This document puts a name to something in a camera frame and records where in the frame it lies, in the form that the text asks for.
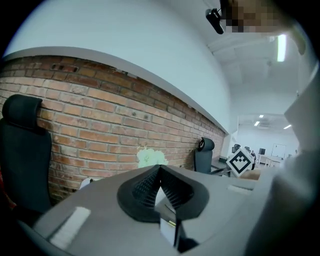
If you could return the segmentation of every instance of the ceiling light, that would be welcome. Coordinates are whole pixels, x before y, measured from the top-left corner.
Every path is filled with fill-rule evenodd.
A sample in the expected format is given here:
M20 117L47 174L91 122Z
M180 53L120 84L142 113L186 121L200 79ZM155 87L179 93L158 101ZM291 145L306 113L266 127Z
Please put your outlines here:
M278 62L283 62L286 56L287 36L281 34L278 36Z

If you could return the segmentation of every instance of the black office chair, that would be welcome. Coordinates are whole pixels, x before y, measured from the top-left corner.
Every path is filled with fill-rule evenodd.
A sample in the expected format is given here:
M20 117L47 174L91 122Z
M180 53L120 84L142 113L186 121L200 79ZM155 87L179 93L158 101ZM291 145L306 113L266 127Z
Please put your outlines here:
M4 189L16 203L13 213L29 226L50 209L48 169L51 136L37 126L42 99L15 94L3 105L0 166Z
M194 171L204 174L211 173L212 150L215 143L206 137L202 137L199 147L194 151Z

